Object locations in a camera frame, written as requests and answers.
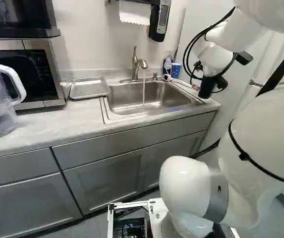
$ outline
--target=white marble countertop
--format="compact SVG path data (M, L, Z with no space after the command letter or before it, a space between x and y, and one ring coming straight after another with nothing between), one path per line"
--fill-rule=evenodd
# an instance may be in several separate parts
M18 128L0 137L0 156L27 152L51 146L107 135L128 129L139 128L173 119L218 110L218 102L209 99L206 105L197 110L171 112L154 115L139 120L127 120L105 124L99 98L69 101L60 110L33 110L18 116Z

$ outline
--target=drawer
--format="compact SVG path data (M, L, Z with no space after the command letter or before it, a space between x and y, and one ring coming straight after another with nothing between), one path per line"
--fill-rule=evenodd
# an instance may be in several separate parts
M215 112L53 147L62 169L77 167L206 130Z
M0 186L0 238L21 237L81 218L60 173Z
M58 172L49 148L0 157L0 184Z

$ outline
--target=sink basin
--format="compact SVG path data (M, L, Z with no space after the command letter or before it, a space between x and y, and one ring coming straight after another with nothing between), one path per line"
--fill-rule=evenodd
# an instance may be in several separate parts
M117 115L145 113L153 115L169 111L178 111L181 106L198 106L203 102L187 96L186 92L165 81L145 83L145 100L143 101L143 83L122 83L109 85L108 95L110 110Z

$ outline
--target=paper towel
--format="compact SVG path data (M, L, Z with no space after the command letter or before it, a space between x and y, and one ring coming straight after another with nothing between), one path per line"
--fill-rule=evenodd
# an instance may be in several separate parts
M151 5L119 0L119 14L122 22L149 26Z

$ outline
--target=black strap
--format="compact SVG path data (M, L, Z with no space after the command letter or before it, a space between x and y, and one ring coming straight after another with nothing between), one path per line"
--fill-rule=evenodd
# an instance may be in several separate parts
M257 97L273 90L279 84L279 82L282 80L283 77L284 77L284 60L277 67L277 69L269 78L269 80L266 82L266 84L263 86L261 91L258 93Z
M237 141L235 140L233 134L232 134L232 130L231 130L231 125L232 125L232 122L233 120L231 121L230 125L229 125L229 128L228 128L228 132L229 132L229 135L230 135L230 138L234 144L234 146L236 147L236 149L240 152L240 155L239 155L239 158L242 160L242 161L248 161L250 162L252 165L254 165L256 168L258 168L260 171L262 171L263 173L267 174L268 176L271 176L272 178L276 179L276 180L279 180L281 182L284 182L284 178L268 171L267 169L263 168L262 166L260 166L259 164L257 164L254 160L252 160L252 158L249 156L248 153L246 153L240 146L239 144L237 143Z

